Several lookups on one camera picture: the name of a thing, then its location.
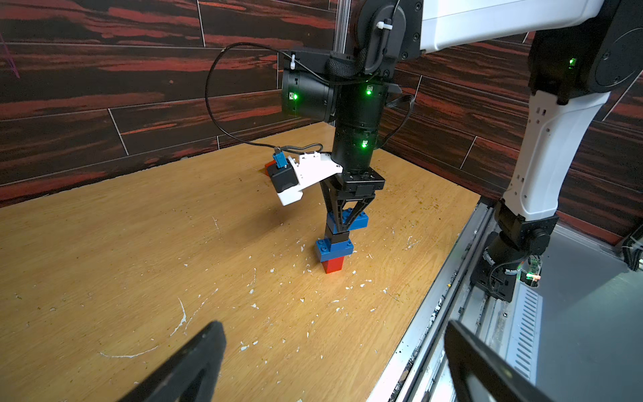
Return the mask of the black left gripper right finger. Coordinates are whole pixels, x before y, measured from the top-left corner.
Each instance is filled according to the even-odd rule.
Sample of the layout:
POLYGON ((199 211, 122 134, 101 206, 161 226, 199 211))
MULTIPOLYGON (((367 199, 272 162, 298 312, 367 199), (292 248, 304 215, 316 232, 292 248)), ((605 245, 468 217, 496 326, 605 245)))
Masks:
POLYGON ((462 323, 448 322, 444 342, 457 400, 550 400, 462 323))

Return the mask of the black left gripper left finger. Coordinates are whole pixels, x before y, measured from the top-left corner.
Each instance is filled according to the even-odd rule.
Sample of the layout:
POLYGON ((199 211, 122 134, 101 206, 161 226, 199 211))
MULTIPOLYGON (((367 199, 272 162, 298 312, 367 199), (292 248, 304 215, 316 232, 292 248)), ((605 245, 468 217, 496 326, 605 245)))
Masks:
POLYGON ((209 323, 122 400, 211 401, 226 345, 223 324, 209 323))

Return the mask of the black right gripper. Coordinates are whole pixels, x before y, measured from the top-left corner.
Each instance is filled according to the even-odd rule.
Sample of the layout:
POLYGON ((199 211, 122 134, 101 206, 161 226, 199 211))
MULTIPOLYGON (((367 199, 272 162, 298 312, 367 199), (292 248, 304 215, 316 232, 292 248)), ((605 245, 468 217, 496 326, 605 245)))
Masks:
POLYGON ((354 217, 365 211, 374 201, 375 194, 383 189, 385 179, 375 170, 368 169, 361 174, 335 174, 329 180, 320 182, 320 185, 328 217, 334 224, 334 231, 344 231, 343 207, 345 204, 355 202, 353 216, 347 223, 347 226, 350 226, 354 217))

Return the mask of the blue long brick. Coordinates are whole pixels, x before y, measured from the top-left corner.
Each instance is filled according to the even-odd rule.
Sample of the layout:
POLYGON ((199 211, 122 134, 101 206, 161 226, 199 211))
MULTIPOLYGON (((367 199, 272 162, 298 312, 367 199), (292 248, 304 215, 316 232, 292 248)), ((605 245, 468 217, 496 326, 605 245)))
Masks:
POLYGON ((330 239, 316 242, 316 255, 320 262, 330 261, 353 254, 354 245, 350 240, 331 243, 330 239))
POLYGON ((365 229, 368 226, 368 216, 365 212, 360 212, 359 214, 357 214, 352 220, 350 226, 347 226, 347 223, 348 221, 350 221, 352 216, 353 209, 345 209, 341 218, 343 227, 341 229, 338 229, 333 212, 329 212, 327 216, 327 225, 331 229, 333 234, 357 229, 365 229))

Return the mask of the black square brick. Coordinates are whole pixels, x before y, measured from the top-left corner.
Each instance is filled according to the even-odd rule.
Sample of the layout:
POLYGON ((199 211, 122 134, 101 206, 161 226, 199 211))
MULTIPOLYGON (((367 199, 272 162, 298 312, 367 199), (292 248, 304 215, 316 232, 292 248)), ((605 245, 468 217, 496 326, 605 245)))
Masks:
POLYGON ((350 236, 349 231, 336 232, 335 227, 331 227, 328 225, 325 230, 324 240, 330 245, 335 245, 338 243, 348 241, 349 236, 350 236))

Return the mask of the red tall square brick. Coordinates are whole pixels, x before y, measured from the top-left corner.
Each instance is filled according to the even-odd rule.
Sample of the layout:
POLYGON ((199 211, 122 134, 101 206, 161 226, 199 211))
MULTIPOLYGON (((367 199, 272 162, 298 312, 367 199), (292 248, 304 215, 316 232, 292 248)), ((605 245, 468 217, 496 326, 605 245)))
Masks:
POLYGON ((344 256, 323 261, 323 269, 326 274, 335 273, 343 269, 344 256))

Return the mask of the small red base brick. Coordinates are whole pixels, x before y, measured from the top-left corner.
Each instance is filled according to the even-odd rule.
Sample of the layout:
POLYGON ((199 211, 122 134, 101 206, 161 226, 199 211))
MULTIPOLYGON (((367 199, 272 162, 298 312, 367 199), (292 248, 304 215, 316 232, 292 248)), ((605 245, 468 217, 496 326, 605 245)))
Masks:
POLYGON ((271 162, 268 162, 268 163, 265 165, 265 169, 264 169, 264 171, 265 171, 266 176, 268 176, 268 177, 270 177, 270 176, 271 176, 271 168, 272 168, 273 166, 275 166, 275 165, 276 165, 276 161, 275 161, 275 160, 272 160, 271 162))

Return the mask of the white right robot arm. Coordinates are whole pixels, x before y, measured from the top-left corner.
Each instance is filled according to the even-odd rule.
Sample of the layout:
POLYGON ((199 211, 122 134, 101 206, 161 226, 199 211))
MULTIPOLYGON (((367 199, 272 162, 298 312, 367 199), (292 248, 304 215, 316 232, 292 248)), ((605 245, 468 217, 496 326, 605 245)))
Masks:
MULTIPOLYGON (((381 131, 386 150, 471 191, 499 198, 510 182, 528 114, 532 34, 462 45, 398 66, 415 96, 381 131)), ((611 92, 583 137, 562 187, 560 219, 616 243, 642 222, 642 78, 611 92)))

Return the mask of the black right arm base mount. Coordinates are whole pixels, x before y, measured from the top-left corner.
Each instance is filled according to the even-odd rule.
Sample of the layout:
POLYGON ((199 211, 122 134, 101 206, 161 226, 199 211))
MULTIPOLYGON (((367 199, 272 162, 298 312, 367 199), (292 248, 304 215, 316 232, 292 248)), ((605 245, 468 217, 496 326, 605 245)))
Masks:
POLYGON ((494 208, 494 218, 500 231, 487 237, 471 284, 488 296, 510 303, 519 266, 529 256, 541 256, 546 251, 559 216, 527 221, 512 212, 502 199, 494 208))

